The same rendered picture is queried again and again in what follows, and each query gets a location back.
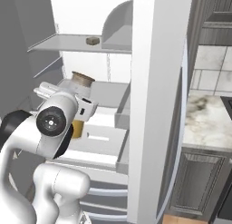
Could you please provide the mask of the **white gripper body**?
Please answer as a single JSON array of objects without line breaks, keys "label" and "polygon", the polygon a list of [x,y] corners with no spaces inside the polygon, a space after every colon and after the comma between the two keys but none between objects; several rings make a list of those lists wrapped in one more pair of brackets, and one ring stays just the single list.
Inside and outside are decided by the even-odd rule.
[{"label": "white gripper body", "polygon": [[34,92],[43,99],[49,99],[55,93],[59,92],[74,94],[74,91],[69,90],[68,88],[59,87],[47,82],[42,82],[38,88],[34,88]]}]

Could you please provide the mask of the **glass fridge shelf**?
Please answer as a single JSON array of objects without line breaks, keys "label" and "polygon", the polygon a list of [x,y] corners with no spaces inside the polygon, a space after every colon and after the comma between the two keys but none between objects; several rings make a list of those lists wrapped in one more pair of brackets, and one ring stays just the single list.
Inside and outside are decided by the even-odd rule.
[{"label": "glass fridge shelf", "polygon": [[27,52],[31,51],[63,51],[85,52],[101,54],[131,54],[129,49],[103,48],[102,43],[89,45],[86,43],[86,34],[54,34],[41,42],[32,45]]}]

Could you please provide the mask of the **grey fridge shelf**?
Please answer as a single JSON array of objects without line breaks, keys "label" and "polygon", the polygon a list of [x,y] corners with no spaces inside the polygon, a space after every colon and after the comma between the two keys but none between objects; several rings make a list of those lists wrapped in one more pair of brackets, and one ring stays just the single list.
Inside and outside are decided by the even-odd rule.
[{"label": "grey fridge shelf", "polygon": [[85,87],[63,79],[58,86],[70,88],[79,95],[98,103],[95,114],[87,121],[87,124],[129,128],[131,105],[129,83],[93,82],[91,87]]}]

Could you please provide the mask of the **white fridge shelf with slot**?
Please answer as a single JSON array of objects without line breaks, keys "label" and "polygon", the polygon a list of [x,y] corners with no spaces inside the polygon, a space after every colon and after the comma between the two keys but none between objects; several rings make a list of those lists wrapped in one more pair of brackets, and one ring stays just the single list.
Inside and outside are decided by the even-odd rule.
[{"label": "white fridge shelf with slot", "polygon": [[71,139],[64,155],[53,162],[128,173],[129,131],[96,125],[85,125],[82,137]]}]

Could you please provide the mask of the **grey curved shelf divider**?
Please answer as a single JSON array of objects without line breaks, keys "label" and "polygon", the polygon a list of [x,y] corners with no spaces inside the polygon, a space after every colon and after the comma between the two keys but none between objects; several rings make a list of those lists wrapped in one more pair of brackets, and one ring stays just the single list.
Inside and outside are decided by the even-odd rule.
[{"label": "grey curved shelf divider", "polygon": [[132,46],[133,0],[116,6],[108,15],[101,35],[103,49],[130,51]]}]

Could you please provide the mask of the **white jar with tan lid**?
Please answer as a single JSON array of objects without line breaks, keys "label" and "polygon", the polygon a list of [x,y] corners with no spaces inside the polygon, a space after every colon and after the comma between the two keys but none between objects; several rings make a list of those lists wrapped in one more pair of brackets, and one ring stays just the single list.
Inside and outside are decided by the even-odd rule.
[{"label": "white jar with tan lid", "polygon": [[78,93],[89,97],[94,79],[82,73],[72,71],[72,81],[78,84]]}]

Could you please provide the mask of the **yellow jar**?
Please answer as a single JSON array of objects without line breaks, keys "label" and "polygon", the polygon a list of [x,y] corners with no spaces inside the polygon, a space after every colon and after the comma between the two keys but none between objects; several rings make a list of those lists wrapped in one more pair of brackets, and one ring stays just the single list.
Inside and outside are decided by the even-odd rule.
[{"label": "yellow jar", "polygon": [[72,138],[73,139],[80,138],[82,136],[83,122],[79,120],[74,120],[72,122],[72,126],[73,126]]}]

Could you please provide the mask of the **grey fridge door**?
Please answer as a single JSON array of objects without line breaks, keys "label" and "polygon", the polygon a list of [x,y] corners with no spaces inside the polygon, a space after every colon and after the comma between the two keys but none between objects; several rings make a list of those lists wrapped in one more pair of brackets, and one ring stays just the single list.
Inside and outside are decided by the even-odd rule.
[{"label": "grey fridge door", "polygon": [[34,88],[59,83],[63,59],[33,46],[55,34],[51,0],[0,0],[0,118],[42,102]]}]

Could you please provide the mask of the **small olive brown food block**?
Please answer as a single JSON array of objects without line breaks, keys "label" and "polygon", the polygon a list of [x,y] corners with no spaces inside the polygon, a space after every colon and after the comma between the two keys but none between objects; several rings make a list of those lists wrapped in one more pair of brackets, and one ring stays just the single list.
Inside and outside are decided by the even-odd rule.
[{"label": "small olive brown food block", "polygon": [[94,37],[94,36],[87,37],[87,38],[86,38],[86,43],[87,43],[88,45],[96,45],[96,44],[99,44],[99,43],[100,43],[100,38],[99,38],[99,37]]}]

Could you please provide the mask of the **white fridge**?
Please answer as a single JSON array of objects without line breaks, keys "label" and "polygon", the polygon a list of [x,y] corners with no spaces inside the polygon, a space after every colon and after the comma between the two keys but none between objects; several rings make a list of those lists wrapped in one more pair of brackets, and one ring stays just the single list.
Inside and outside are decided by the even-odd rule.
[{"label": "white fridge", "polygon": [[[126,1],[128,0],[51,0],[55,34],[86,34],[88,37],[99,37],[101,43],[102,29],[108,15],[116,6]],[[131,84],[132,46],[131,54],[57,52],[63,59],[63,77],[72,71],[78,71],[91,76],[95,82]],[[181,66],[169,140],[179,137],[180,106]],[[129,191],[129,172],[121,176],[92,168],[89,173],[94,180],[123,183],[128,186]],[[167,191],[167,188],[160,185],[156,217]]]}]

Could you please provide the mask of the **white fridge door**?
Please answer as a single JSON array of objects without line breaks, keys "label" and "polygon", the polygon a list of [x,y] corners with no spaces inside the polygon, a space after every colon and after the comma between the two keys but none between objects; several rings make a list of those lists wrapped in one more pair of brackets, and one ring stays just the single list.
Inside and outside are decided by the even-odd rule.
[{"label": "white fridge door", "polygon": [[133,0],[128,222],[153,224],[192,0]]}]

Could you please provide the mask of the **grey base cupboard door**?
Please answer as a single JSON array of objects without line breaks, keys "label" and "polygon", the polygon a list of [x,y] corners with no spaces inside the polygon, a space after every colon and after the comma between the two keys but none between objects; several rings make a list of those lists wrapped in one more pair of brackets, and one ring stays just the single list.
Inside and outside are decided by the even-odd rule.
[{"label": "grey base cupboard door", "polygon": [[184,147],[168,214],[209,222],[232,169],[230,152]]}]

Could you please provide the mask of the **black hob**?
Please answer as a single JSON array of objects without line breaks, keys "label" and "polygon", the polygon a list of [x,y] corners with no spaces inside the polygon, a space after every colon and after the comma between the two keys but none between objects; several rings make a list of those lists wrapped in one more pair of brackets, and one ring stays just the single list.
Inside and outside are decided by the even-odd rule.
[{"label": "black hob", "polygon": [[221,100],[227,110],[227,113],[232,120],[232,97],[221,96]]}]

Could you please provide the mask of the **dark oven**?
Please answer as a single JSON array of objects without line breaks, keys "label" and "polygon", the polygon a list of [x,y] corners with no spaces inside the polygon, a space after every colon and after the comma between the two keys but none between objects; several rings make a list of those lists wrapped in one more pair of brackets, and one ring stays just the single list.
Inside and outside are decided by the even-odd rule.
[{"label": "dark oven", "polygon": [[214,224],[216,218],[232,221],[232,178],[229,178],[223,188],[209,224]]}]

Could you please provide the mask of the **grey wall cupboard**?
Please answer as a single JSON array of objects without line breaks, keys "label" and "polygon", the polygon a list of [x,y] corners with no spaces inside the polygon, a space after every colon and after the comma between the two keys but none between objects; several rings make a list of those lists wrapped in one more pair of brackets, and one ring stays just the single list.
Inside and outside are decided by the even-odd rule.
[{"label": "grey wall cupboard", "polygon": [[232,0],[208,0],[201,45],[232,46]]}]

